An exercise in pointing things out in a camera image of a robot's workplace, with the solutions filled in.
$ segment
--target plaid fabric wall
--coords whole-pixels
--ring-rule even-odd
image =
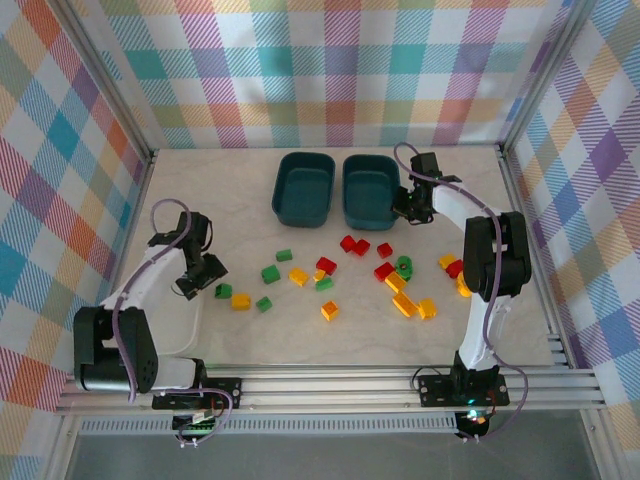
[[[0,0],[0,478],[33,478],[73,313],[110,287],[142,162],[45,0]]]
[[[516,154],[562,320],[640,477],[639,0],[600,0]]]
[[[171,148],[495,143],[571,3],[75,0]]]

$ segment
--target marble surface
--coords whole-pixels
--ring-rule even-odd
[[[456,174],[467,187],[497,208],[509,202],[492,147],[430,149],[438,155],[440,169]],[[350,229],[342,213],[342,162],[354,153],[391,155],[390,148],[312,149],[336,161],[331,211],[318,229],[280,224],[271,210],[271,196],[281,158],[289,149],[163,150],[142,207],[125,275],[132,272],[151,237],[151,206],[165,197],[178,198],[192,210],[214,221],[211,252],[229,270],[223,281],[234,292],[246,292],[255,302],[268,295],[273,308],[262,314],[231,310],[228,300],[204,296],[202,324],[191,355],[210,364],[450,364],[464,337],[470,299],[461,297],[440,270],[437,260],[447,252],[462,257],[463,234],[448,219],[436,216],[430,225],[410,226],[399,219],[386,232]],[[404,152],[408,160],[409,152]],[[401,173],[403,185],[411,184]],[[160,230],[175,228],[178,207],[157,212]],[[372,247],[364,258],[346,254],[340,240],[351,234],[364,237]],[[373,270],[383,263],[375,247],[389,242],[398,255],[412,257],[414,277],[406,293],[414,300],[435,300],[438,316],[422,321],[405,318],[392,303],[392,291],[379,283]],[[275,262],[275,252],[291,248],[294,260]],[[317,259],[326,256],[338,264],[335,287],[318,293],[313,280],[300,288],[287,275],[294,266],[310,275]],[[276,263],[282,279],[264,285],[262,268]],[[320,307],[335,301],[341,313],[328,323]],[[520,365],[552,363],[547,326],[533,282],[523,289],[504,327],[498,352]]]

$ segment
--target green block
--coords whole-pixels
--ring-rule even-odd
[[[291,253],[291,249],[288,248],[286,250],[280,250],[276,253],[276,260],[279,262],[286,262],[287,260],[293,259],[293,253]]]
[[[401,255],[396,260],[396,272],[400,275],[405,281],[411,280],[411,276],[413,275],[413,262],[411,258],[406,255]]]
[[[326,276],[319,282],[316,282],[316,292],[321,292],[331,287],[333,287],[333,280],[331,280],[331,277],[329,276]]]
[[[216,287],[216,298],[231,298],[233,289],[228,283],[221,283]]]
[[[258,307],[258,310],[264,313],[271,307],[273,307],[273,304],[271,303],[271,300],[269,300],[269,297],[262,297],[256,302],[256,307]]]
[[[269,285],[270,283],[277,282],[280,280],[280,272],[278,271],[278,267],[275,265],[271,265],[262,270],[262,280],[264,283]]]

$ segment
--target red block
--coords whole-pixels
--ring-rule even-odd
[[[378,268],[373,271],[373,274],[376,276],[379,282],[384,282],[385,278],[391,275],[392,272],[395,272],[396,269],[389,262],[383,263]]]
[[[356,246],[353,247],[353,253],[364,257],[364,254],[369,251],[370,246],[371,244],[369,242],[367,242],[364,238],[361,238],[360,240],[358,240],[358,243],[356,243]]]
[[[387,258],[389,255],[393,253],[393,248],[388,243],[383,243],[382,245],[378,245],[378,255],[380,258]]]
[[[350,252],[351,250],[353,250],[353,247],[356,246],[356,241],[351,235],[347,235],[340,242],[340,246],[345,252]]]
[[[458,275],[462,271],[462,260],[456,260],[451,265],[449,265],[446,269],[447,274],[451,278],[458,278]]]
[[[326,273],[327,275],[333,275],[333,272],[336,271],[338,265],[336,264],[336,262],[332,262],[327,257],[320,257],[320,260],[318,260],[318,263],[316,263],[316,268],[318,270],[324,270],[324,273]]]

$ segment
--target plastic bin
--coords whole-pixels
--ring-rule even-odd
[[[293,152],[280,162],[271,207],[284,225],[317,228],[331,208],[336,163],[323,153]]]
[[[352,155],[342,168],[342,207],[347,225],[358,230],[388,230],[398,216],[391,211],[400,172],[385,155]]]

